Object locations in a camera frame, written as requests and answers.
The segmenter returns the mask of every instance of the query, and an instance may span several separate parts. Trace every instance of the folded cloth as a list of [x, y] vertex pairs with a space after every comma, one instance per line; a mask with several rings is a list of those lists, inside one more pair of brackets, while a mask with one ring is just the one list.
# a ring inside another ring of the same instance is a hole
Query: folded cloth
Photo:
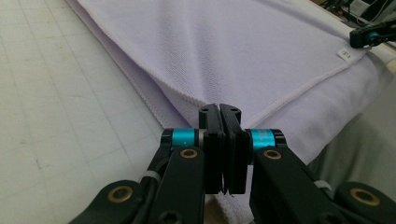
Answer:
[[[234, 105], [244, 127], [282, 130], [305, 163], [391, 79], [290, 0], [67, 1], [163, 127], [197, 127], [202, 105]], [[248, 197], [217, 199], [231, 223], [247, 223]]]

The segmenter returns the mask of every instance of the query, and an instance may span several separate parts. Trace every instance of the white tag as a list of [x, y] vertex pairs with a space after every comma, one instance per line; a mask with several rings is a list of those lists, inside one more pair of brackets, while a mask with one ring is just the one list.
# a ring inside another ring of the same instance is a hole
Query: white tag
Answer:
[[347, 49], [341, 49], [337, 52], [338, 56], [340, 56], [347, 63], [351, 63], [354, 59], [353, 55], [347, 51]]

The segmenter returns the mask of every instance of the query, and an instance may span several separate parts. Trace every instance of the clothing label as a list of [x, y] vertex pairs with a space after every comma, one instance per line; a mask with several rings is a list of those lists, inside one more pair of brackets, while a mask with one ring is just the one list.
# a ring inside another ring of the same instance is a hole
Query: clothing label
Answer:
[[347, 49], [341, 49], [337, 52], [338, 56], [340, 56], [347, 63], [351, 63], [353, 61], [353, 55], [347, 51]]

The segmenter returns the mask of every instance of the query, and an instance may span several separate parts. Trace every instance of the towel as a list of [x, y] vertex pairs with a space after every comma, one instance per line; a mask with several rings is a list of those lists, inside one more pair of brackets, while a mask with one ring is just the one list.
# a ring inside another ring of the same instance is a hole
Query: towel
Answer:
[[[163, 127], [197, 127], [202, 105], [234, 105], [243, 127], [282, 130], [305, 163], [391, 79], [290, 0], [68, 2]], [[248, 197], [217, 195], [230, 223], [252, 220]]]

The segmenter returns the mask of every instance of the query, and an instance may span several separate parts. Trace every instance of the white grid surface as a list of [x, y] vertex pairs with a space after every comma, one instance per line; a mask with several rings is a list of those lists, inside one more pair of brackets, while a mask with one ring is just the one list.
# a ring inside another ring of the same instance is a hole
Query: white grid surface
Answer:
[[67, 223], [162, 130], [64, 0], [0, 0], [0, 223]]

